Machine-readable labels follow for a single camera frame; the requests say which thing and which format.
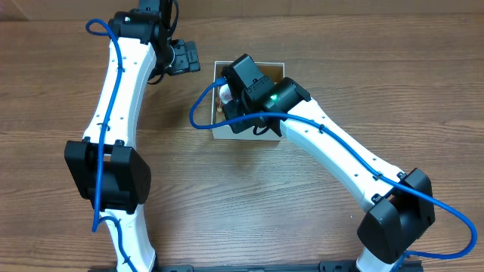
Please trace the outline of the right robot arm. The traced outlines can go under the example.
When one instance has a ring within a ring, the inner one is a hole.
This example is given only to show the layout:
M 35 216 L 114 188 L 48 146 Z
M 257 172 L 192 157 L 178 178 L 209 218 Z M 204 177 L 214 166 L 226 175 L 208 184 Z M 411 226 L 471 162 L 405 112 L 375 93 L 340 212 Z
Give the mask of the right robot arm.
M 380 159 L 333 122 L 310 93 L 291 78 L 274 82 L 244 54 L 224 66 L 232 99 L 226 119 L 237 134 L 267 128 L 296 144 L 323 165 L 352 195 L 365 216 L 357 235 L 364 249 L 359 271 L 398 271 L 405 252 L 434 223 L 433 204 L 410 190 L 432 196 L 429 177 Z

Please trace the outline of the small wooden rattle drum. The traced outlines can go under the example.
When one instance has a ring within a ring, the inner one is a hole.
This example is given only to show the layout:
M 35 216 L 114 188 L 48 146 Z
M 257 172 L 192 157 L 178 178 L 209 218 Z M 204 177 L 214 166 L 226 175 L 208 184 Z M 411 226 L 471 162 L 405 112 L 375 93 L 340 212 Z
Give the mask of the small wooden rattle drum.
M 223 106 L 231 100 L 233 100 L 233 97 L 231 96 L 229 85 L 220 86 L 216 91 L 216 111 L 221 113 Z

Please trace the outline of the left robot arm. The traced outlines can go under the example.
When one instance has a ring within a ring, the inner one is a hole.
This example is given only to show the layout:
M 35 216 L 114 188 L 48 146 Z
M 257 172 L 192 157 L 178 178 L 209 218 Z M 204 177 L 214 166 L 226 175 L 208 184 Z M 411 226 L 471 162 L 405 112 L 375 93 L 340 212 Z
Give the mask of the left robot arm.
M 164 76 L 200 70 L 194 42 L 174 39 L 179 4 L 139 2 L 104 22 L 109 63 L 95 113 L 80 141 L 68 141 L 64 158 L 80 196 L 94 210 L 92 231 L 106 224 L 116 253 L 115 271 L 156 271 L 157 253 L 147 233 L 144 204 L 151 171 L 137 151 L 136 135 L 147 86 Z

